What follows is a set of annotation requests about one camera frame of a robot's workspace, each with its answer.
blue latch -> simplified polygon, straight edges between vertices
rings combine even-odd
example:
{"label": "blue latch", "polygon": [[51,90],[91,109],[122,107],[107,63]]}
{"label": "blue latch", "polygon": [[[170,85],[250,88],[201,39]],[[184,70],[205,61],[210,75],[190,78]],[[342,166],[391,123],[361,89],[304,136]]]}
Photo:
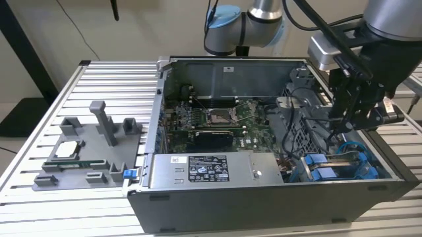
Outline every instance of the blue latch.
{"label": "blue latch", "polygon": [[123,178],[125,179],[135,179],[138,177],[138,170],[127,169],[123,171]]}

white label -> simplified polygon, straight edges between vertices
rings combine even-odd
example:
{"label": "white label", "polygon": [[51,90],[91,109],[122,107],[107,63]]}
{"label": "white label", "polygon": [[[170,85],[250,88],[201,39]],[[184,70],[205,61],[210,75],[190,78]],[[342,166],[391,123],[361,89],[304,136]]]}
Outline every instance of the white label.
{"label": "white label", "polygon": [[172,163],[186,163],[188,157],[172,157]]}
{"label": "white label", "polygon": [[224,67],[224,72],[233,73],[236,71],[236,67]]}

wire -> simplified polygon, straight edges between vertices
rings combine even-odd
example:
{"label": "wire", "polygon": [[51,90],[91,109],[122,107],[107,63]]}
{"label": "wire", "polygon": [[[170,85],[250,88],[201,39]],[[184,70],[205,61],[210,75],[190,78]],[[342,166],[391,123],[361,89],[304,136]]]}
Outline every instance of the wire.
{"label": "wire", "polygon": [[85,41],[87,47],[91,49],[91,51],[93,51],[93,53],[95,54],[98,60],[101,61],[101,57],[99,57],[98,53],[95,53],[95,51],[94,51],[94,49],[91,48],[91,46],[89,45],[89,42],[87,42],[87,40],[86,40],[86,37],[85,37],[85,35],[82,34],[81,29],[78,28],[78,25],[75,24],[73,18],[71,18],[70,15],[67,14],[67,11],[65,10],[65,7],[63,7],[62,3],[59,2],[59,0],[55,0],[55,1],[58,2],[58,4],[59,4],[59,6],[61,6],[61,8],[62,8],[62,10],[63,10],[63,12],[65,12],[67,18],[71,20],[71,22],[73,22],[73,24],[74,24],[74,26],[75,26],[75,28],[77,28],[79,34],[81,34],[81,37],[82,37],[82,39],[83,39],[83,41]]}
{"label": "wire", "polygon": [[314,89],[312,89],[312,88],[309,88],[309,87],[300,86],[300,87],[297,87],[297,88],[290,92],[290,95],[289,95],[289,96],[293,96],[293,93],[296,93],[296,91],[297,91],[298,89],[310,90],[312,92],[316,92]]}
{"label": "wire", "polygon": [[7,152],[11,152],[11,153],[14,153],[14,154],[18,154],[18,152],[15,152],[15,151],[10,150],[9,148],[5,148],[5,147],[0,147],[0,150],[6,150]]}
{"label": "wire", "polygon": [[293,100],[292,100],[292,97],[290,97],[290,120],[289,120],[289,125],[288,125],[288,131],[286,131],[284,139],[282,139],[282,148],[284,148],[284,151],[288,153],[288,156],[290,156],[294,159],[300,160],[300,157],[296,154],[293,154],[286,148],[286,140],[288,140],[288,136],[289,136],[289,133],[292,131],[292,128],[293,128],[294,118],[296,118],[296,106],[293,104]]}
{"label": "wire", "polygon": [[341,121],[341,118],[310,118],[310,117],[304,117],[305,120],[313,120],[313,121],[326,121],[326,122],[336,122]]}
{"label": "wire", "polygon": [[345,39],[340,37],[336,31],[332,29],[324,18],[316,12],[310,4],[306,0],[294,0],[300,9],[304,11],[309,19],[314,22],[314,24],[320,27],[329,43],[342,52],[342,57],[346,57],[348,64],[341,65],[344,69],[350,69],[354,73],[354,77],[360,79],[369,80],[373,78],[373,73],[368,65],[364,63],[361,58],[354,54],[350,47],[348,46]]}
{"label": "wire", "polygon": [[304,148],[304,143],[301,144],[300,148],[297,150],[293,150],[294,147],[296,147],[296,141],[297,141],[297,138],[298,138],[298,135],[300,135],[300,131],[302,130],[302,128],[298,128],[297,129],[297,133],[293,137],[293,143],[292,143],[292,149],[290,149],[290,153],[297,153],[300,150],[302,150]]}
{"label": "wire", "polygon": [[208,13],[206,13],[206,22],[205,22],[205,34],[208,33],[208,22],[209,22],[209,11],[212,7],[212,0],[209,0],[209,7],[208,7]]}
{"label": "wire", "polygon": [[[298,28],[300,28],[301,30],[304,30],[304,31],[318,31],[318,30],[320,30],[320,27],[305,27],[305,26],[302,26],[302,25],[293,19],[293,16],[292,16],[290,11],[289,11],[289,9],[288,9],[286,0],[284,0],[284,9],[285,9],[285,13],[286,13],[286,15],[288,15],[288,18],[289,18],[289,20],[292,21],[292,24],[294,24],[296,27],[298,27]],[[348,18],[344,18],[344,19],[341,19],[341,20],[338,20],[338,21],[334,21],[333,23],[329,24],[329,26],[337,26],[337,25],[344,24],[344,23],[346,23],[346,22],[358,20],[358,19],[361,19],[362,17],[364,17],[362,14],[350,16],[350,17],[348,17]]]}
{"label": "wire", "polygon": [[411,112],[415,109],[415,106],[417,105],[420,100],[421,100],[421,97],[420,97],[420,95],[416,94],[415,97],[412,98],[411,107],[408,109],[408,114],[411,114]]}
{"label": "wire", "polygon": [[357,145],[358,147],[361,147],[361,149],[364,150],[364,152],[368,153],[369,160],[372,160],[370,151],[368,150],[366,146],[365,146],[362,143],[360,143],[360,142],[346,142],[346,143],[344,143],[344,145],[340,146],[340,148],[337,149],[337,153],[340,154],[340,153],[342,152],[342,149],[344,149],[345,147],[348,147],[349,145]]}
{"label": "wire", "polygon": [[332,138],[336,136],[337,131],[334,130],[328,138],[329,141],[332,141]]}
{"label": "wire", "polygon": [[208,14],[206,14],[206,25],[205,25],[205,31],[206,31],[206,35],[205,35],[205,48],[206,48],[206,39],[208,39],[208,35],[209,35],[209,31],[210,31],[210,25],[212,22],[214,20],[214,16],[216,16],[216,10],[217,10],[217,6],[218,6],[218,1],[216,1],[214,7],[210,11],[210,6],[212,6],[212,0],[209,0],[209,8],[208,8]]}
{"label": "wire", "polygon": [[328,154],[330,154],[329,141],[328,141],[328,139],[325,138],[325,135],[324,135],[320,131],[317,131],[316,129],[312,129],[312,130],[313,130],[313,132],[314,132],[316,134],[318,134],[318,135],[322,137],[322,139],[324,139],[324,141],[325,141],[326,148],[324,148],[324,147],[320,145],[318,142],[314,143],[314,145],[316,145],[324,152],[326,152]]}
{"label": "wire", "polygon": [[292,171],[292,175],[290,175],[290,178],[289,178],[289,183],[292,183],[296,180],[296,178],[298,176],[298,173],[300,173],[298,169]]}

aluminum extrusion table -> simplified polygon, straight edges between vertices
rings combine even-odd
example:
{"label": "aluminum extrusion table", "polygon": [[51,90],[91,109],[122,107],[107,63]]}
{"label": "aluminum extrusion table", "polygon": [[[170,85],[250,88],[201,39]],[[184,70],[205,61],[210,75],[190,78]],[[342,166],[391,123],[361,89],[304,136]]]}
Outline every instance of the aluminum extrusion table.
{"label": "aluminum extrusion table", "polygon": [[[35,192],[34,178],[62,133],[66,116],[97,123],[93,100],[105,100],[115,122],[134,117],[143,123],[138,162],[157,90],[155,62],[93,62],[79,66],[29,141],[0,178],[0,235],[14,236],[142,236],[143,229],[121,188]],[[379,132],[403,161],[422,180],[422,129],[407,120]],[[397,202],[374,206],[349,224],[290,227],[270,230],[192,234],[188,236],[422,236],[422,185]]]}

power supply label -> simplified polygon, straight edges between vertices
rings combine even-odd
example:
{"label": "power supply label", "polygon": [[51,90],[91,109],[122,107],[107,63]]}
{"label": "power supply label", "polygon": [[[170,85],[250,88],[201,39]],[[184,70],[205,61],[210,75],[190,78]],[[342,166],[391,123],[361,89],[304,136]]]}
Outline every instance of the power supply label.
{"label": "power supply label", "polygon": [[192,182],[228,182],[229,164],[228,156],[193,156],[190,157]]}

